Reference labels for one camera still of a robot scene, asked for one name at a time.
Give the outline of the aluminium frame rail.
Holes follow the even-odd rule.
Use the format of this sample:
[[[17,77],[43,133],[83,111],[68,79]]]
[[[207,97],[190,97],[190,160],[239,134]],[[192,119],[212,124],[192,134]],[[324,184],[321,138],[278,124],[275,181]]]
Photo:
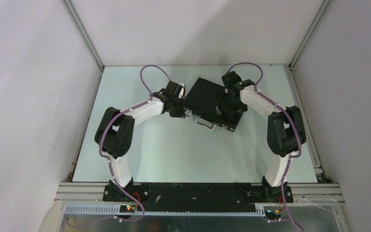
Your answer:
[[[130,216],[262,216],[264,208],[342,206],[338,184],[133,183],[125,192],[107,183],[62,183],[55,199],[66,213]]]

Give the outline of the black poker set case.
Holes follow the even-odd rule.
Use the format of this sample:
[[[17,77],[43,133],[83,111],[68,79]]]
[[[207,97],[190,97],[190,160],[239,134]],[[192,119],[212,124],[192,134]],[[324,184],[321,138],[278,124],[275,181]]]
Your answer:
[[[185,97],[185,108],[191,112],[196,124],[209,130],[222,128],[234,132],[247,111],[247,106],[231,111],[220,110],[219,106],[226,103],[220,98],[225,87],[199,77]]]

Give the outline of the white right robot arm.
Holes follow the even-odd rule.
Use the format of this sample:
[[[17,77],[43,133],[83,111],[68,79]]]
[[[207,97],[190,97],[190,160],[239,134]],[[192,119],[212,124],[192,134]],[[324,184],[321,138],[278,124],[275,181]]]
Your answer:
[[[293,158],[301,156],[306,133],[302,114],[297,106],[281,105],[263,94],[252,80],[242,80],[234,71],[222,76],[225,86],[215,94],[216,113],[241,115],[248,108],[255,110],[267,121],[267,144],[276,155],[264,175],[266,185],[262,197],[274,202],[281,196],[280,186],[286,182]]]

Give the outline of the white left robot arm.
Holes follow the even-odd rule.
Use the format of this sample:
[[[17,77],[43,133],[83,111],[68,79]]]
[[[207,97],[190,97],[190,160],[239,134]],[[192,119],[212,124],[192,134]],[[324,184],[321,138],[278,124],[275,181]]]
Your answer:
[[[108,162],[111,181],[117,185],[114,194],[121,201],[128,201],[133,196],[126,154],[135,127],[164,113],[174,118],[185,118],[185,92],[184,84],[169,81],[165,88],[151,93],[148,99],[135,106],[126,110],[109,107],[104,112],[94,140],[99,145],[99,155]]]

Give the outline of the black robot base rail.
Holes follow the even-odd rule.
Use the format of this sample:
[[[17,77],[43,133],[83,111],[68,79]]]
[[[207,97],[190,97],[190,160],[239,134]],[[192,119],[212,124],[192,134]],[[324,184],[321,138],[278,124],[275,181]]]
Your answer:
[[[109,182],[104,202],[133,202],[148,213],[255,213],[257,203],[292,203],[290,186],[254,183],[148,183],[133,181],[123,190]]]

